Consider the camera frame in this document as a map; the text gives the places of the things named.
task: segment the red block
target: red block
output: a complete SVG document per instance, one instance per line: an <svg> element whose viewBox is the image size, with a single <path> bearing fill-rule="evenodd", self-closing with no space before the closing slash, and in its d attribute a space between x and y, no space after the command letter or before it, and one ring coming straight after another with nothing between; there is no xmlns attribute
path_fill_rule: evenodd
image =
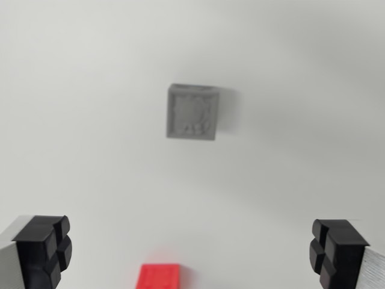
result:
<svg viewBox="0 0 385 289"><path fill-rule="evenodd" d="M179 265L143 264L137 289L179 289Z"/></svg>

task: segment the gray cube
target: gray cube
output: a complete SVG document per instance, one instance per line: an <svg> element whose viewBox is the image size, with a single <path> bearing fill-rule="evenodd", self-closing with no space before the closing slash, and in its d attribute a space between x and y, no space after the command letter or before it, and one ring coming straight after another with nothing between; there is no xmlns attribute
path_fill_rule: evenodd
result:
<svg viewBox="0 0 385 289"><path fill-rule="evenodd" d="M220 91L172 84L168 89L167 137L215 140Z"/></svg>

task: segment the blurred object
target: blurred object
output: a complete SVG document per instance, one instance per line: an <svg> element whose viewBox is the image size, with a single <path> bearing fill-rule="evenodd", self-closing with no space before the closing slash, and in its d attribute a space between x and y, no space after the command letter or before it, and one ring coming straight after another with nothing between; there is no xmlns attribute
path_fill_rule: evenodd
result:
<svg viewBox="0 0 385 289"><path fill-rule="evenodd" d="M172 84L167 137L215 140L219 94L216 87Z"/></svg>
<svg viewBox="0 0 385 289"><path fill-rule="evenodd" d="M137 289L179 289L178 264L144 264Z"/></svg>

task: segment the black gripper pad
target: black gripper pad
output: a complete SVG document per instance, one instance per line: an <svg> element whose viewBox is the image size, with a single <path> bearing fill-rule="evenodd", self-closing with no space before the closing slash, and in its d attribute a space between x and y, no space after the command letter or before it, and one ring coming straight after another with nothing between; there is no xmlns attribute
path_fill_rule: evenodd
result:
<svg viewBox="0 0 385 289"><path fill-rule="evenodd" d="M355 289L365 246L347 220L315 220L310 264L324 289Z"/></svg>
<svg viewBox="0 0 385 289"><path fill-rule="evenodd" d="M55 289L68 268L72 244L66 216L34 216L16 235L25 289Z"/></svg>

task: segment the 3d printed cube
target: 3d printed cube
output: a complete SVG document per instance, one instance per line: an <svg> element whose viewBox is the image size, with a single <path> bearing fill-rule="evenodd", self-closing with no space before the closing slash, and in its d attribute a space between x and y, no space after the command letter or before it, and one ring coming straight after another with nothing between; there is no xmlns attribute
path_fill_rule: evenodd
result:
<svg viewBox="0 0 385 289"><path fill-rule="evenodd" d="M215 140L219 95L216 87L172 84L167 137Z"/></svg>
<svg viewBox="0 0 385 289"><path fill-rule="evenodd" d="M137 289L179 289L178 264L144 264Z"/></svg>

